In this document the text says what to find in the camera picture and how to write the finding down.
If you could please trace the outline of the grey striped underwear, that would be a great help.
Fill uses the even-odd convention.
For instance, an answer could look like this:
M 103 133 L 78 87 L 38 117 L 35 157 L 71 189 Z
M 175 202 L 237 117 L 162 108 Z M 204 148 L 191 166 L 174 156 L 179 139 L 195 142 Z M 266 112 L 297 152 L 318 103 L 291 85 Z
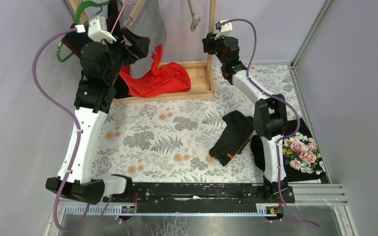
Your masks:
M 142 78 L 151 70 L 154 64 L 152 56 L 156 55 L 156 47 L 163 44 L 167 38 L 158 0 L 143 0 L 141 2 L 141 9 L 135 18 L 131 18 L 131 25 L 128 29 L 138 36 L 149 38 L 150 44 L 148 55 L 130 66 L 130 75 L 135 79 Z

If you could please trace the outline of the wooden clip hanger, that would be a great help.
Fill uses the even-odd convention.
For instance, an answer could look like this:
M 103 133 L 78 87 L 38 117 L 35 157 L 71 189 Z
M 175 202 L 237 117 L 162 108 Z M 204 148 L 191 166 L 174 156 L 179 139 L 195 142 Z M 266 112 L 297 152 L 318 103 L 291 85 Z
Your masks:
M 145 4 L 146 4 L 146 0 L 138 0 L 135 3 L 134 8 L 132 9 L 128 19 L 124 22 L 125 27 L 130 27 L 136 22 Z

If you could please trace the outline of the black underwear orange trim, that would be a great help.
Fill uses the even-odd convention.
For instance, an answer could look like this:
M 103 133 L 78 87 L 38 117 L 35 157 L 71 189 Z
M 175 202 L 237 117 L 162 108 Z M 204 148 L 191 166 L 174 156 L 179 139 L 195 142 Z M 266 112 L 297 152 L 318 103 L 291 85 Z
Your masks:
M 233 111 L 223 116 L 226 127 L 221 136 L 209 150 L 209 155 L 226 166 L 232 158 L 242 152 L 253 133 L 253 117 Z

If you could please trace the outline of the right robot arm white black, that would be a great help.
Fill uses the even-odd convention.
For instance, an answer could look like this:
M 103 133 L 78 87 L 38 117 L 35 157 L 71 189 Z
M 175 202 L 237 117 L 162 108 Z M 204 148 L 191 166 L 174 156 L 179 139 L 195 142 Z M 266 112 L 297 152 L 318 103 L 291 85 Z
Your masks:
M 254 104 L 252 125 L 256 136 L 261 139 L 258 149 L 264 158 L 264 181 L 285 182 L 287 179 L 281 147 L 287 126 L 284 96 L 270 94 L 248 75 L 248 67 L 239 59 L 237 38 L 221 33 L 208 33 L 202 43 L 205 53 L 219 59 L 223 77 Z

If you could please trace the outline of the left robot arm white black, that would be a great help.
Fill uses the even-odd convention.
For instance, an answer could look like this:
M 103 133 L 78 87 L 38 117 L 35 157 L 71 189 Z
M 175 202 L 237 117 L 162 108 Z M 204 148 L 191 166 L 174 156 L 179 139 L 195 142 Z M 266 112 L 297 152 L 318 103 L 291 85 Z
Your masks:
M 65 159 L 45 188 L 59 196 L 96 205 L 104 197 L 132 195 L 132 179 L 123 175 L 92 178 L 96 139 L 116 95 L 114 87 L 122 67 L 145 58 L 150 39 L 128 29 L 120 30 L 128 44 L 95 39 L 81 48 L 81 79 L 74 100 L 75 111 L 68 114 L 74 127 Z

